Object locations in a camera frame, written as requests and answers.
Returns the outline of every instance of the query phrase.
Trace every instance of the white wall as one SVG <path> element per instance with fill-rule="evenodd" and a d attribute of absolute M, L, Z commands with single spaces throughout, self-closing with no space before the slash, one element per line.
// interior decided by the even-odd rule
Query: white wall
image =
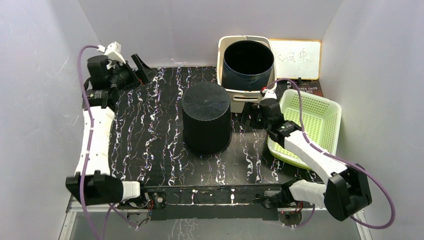
<path fill-rule="evenodd" d="M 102 44 L 118 41 L 124 56 L 164 67 L 216 65 L 228 35 L 321 40 L 342 0 L 79 2 Z"/>
<path fill-rule="evenodd" d="M 421 0 L 345 0 L 322 41 L 324 95 L 343 109 L 337 154 L 373 173 L 396 206 L 375 240 L 423 238 L 423 38 Z M 384 224 L 389 205 L 371 190 L 367 222 Z"/>
<path fill-rule="evenodd" d="M 99 40 L 76 0 L 3 0 L 0 43 L 0 239 L 58 239 L 83 133 L 76 56 Z"/>

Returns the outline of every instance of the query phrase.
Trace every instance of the black marble table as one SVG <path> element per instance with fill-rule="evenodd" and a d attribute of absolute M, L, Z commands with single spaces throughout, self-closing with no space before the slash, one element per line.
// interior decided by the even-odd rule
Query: black marble table
<path fill-rule="evenodd" d="M 125 92 L 117 104 L 109 147 L 111 173 L 148 187 L 273 185 L 293 178 L 314 182 L 313 171 L 274 158 L 264 130 L 240 126 L 232 113 L 232 140 L 221 154 L 201 157 L 185 148 L 181 97 L 198 82 L 216 82 L 214 66 L 158 68 L 148 85 Z M 277 86 L 281 97 L 285 83 Z"/>

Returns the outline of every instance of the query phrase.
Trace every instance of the green plastic basket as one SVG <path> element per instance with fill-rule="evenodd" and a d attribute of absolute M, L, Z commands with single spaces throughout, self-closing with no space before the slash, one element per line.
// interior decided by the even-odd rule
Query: green plastic basket
<path fill-rule="evenodd" d="M 301 92 L 302 117 L 308 137 L 331 154 L 336 153 L 339 139 L 342 107 L 325 97 Z M 284 119 L 300 125 L 298 91 L 288 89 L 279 102 Z M 279 160 L 291 165 L 311 169 L 298 156 L 282 148 L 268 137 L 268 149 Z"/>

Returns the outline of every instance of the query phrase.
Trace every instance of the black bucket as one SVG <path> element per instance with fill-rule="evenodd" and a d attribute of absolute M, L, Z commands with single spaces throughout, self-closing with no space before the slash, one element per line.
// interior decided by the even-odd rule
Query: black bucket
<path fill-rule="evenodd" d="M 226 89 L 260 91 L 266 87 L 274 67 L 274 54 L 264 44 L 243 40 L 224 52 L 221 85 Z"/>
<path fill-rule="evenodd" d="M 185 90 L 181 99 L 182 136 L 186 146 L 199 155 L 215 155 L 231 141 L 230 96 L 220 85 L 199 82 Z"/>

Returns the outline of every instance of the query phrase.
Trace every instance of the white basket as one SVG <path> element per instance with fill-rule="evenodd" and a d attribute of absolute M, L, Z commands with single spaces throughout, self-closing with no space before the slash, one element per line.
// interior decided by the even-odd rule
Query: white basket
<path fill-rule="evenodd" d="M 339 139 L 342 107 L 335 101 L 307 92 L 301 92 L 302 118 L 307 136 L 331 154 L 336 153 Z M 279 101 L 281 112 L 286 121 L 300 126 L 299 95 L 294 89 L 287 89 Z M 268 137 L 268 149 L 271 154 L 284 162 L 304 169 L 311 169 L 292 152 L 282 148 Z"/>
<path fill-rule="evenodd" d="M 224 52 L 230 46 L 231 44 L 243 41 L 243 40 L 250 40 L 250 41 L 256 41 L 259 43 L 264 44 L 269 49 L 271 49 L 271 43 L 268 38 L 263 36 L 224 36 L 219 40 L 218 43 L 218 63 L 216 65 L 216 78 L 218 80 L 218 84 L 221 85 L 221 78 L 223 75 L 223 64 L 224 64 Z M 274 63 L 274 68 L 271 71 L 271 74 L 269 76 L 268 84 L 272 83 L 273 81 L 277 80 L 277 75 L 275 74 L 277 72 L 276 70 L 276 64 Z M 272 90 L 275 91 L 277 88 L 277 84 L 274 84 L 274 87 Z M 262 100 L 261 91 L 240 91 L 240 90 L 232 90 L 232 89 L 225 89 L 231 99 L 231 112 L 232 113 L 241 113 L 243 111 L 243 108 L 245 106 L 245 103 L 259 103 Z"/>

